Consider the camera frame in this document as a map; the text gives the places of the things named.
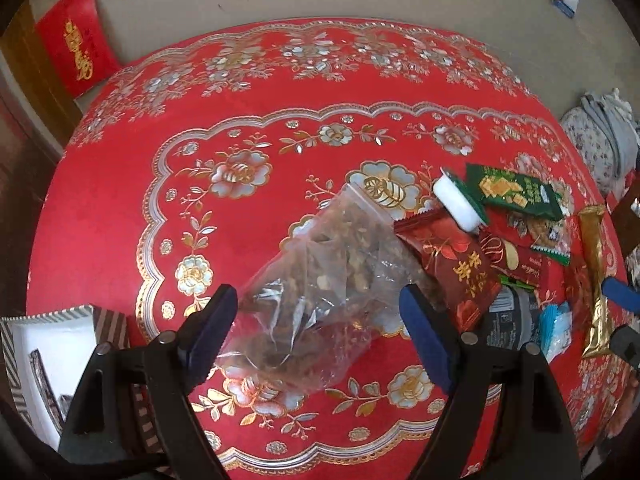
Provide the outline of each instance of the floor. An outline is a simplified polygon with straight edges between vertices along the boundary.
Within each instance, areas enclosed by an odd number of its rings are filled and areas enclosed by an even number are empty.
[[[55,0],[31,0],[36,19]],[[487,43],[560,117],[585,90],[620,88],[640,110],[640,46],[611,0],[97,0],[124,63],[219,28],[293,16],[363,16],[448,28]],[[86,109],[96,92],[79,99]]]

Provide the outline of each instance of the gray cloth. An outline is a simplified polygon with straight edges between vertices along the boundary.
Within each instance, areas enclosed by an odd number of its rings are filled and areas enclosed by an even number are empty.
[[[636,166],[638,142],[630,121],[624,118],[609,98],[585,94],[580,99],[582,109],[602,130],[613,150],[613,177],[623,178]]]

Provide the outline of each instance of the red tablecloth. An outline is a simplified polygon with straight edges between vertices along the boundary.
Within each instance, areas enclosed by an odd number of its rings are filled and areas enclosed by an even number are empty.
[[[344,182],[399,219],[433,205],[440,166],[464,175],[468,161],[550,181],[571,212],[602,201],[551,113],[458,34],[322,19],[185,41],[117,73],[79,125],[42,211],[28,312],[94,303],[151,338],[178,328],[218,284],[245,284]],[[623,278],[609,218],[603,233],[607,274]],[[550,289],[544,300],[563,300],[560,281]],[[343,382],[309,398],[220,370],[198,387],[192,401],[231,476],[404,478],[445,397],[399,317],[380,331]],[[581,361],[581,345],[552,369],[584,451],[625,370],[613,357]]]

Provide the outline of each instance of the green cracker wrapper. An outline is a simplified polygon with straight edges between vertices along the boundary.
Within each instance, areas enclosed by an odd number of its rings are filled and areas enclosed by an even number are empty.
[[[563,218],[556,194],[534,176],[481,164],[466,165],[466,184],[483,204],[559,221]]]

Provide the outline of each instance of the black device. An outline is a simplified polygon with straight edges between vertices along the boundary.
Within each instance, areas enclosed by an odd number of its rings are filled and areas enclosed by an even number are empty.
[[[425,368],[444,366],[440,378],[450,379],[449,399],[411,480],[460,477],[488,388],[495,383],[502,384],[502,393],[494,435],[482,469],[468,478],[580,478],[568,413],[538,346],[530,343],[519,351],[489,347],[486,322],[476,332],[459,335],[447,314],[434,311],[415,285],[402,290],[400,301]],[[160,480],[169,476],[157,469],[170,466],[180,480],[228,479],[187,395],[206,380],[237,308],[235,289],[221,285],[207,306],[189,316],[177,332],[162,332],[140,348],[98,345],[76,389],[57,453],[0,402],[4,473],[24,480]],[[424,354],[421,343],[427,339],[446,354],[436,352],[435,361]],[[132,384],[146,385],[163,453],[144,451]]]

